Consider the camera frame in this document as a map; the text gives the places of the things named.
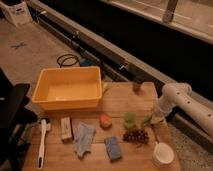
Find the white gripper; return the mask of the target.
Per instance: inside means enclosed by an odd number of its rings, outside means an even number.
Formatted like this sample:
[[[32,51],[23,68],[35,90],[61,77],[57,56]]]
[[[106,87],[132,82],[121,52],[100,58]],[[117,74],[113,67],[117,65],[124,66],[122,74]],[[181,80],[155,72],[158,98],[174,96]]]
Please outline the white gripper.
[[[155,125],[165,119],[169,113],[169,107],[165,103],[156,101],[151,110],[151,124]]]

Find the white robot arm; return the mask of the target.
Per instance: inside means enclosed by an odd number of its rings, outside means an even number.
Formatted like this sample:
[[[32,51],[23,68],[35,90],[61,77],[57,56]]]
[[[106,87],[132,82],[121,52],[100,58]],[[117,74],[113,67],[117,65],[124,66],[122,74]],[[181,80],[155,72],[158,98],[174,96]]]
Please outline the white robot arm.
[[[213,110],[193,99],[191,93],[192,88],[188,83],[165,84],[161,97],[153,104],[151,123],[159,123],[174,107],[179,107],[213,138]]]

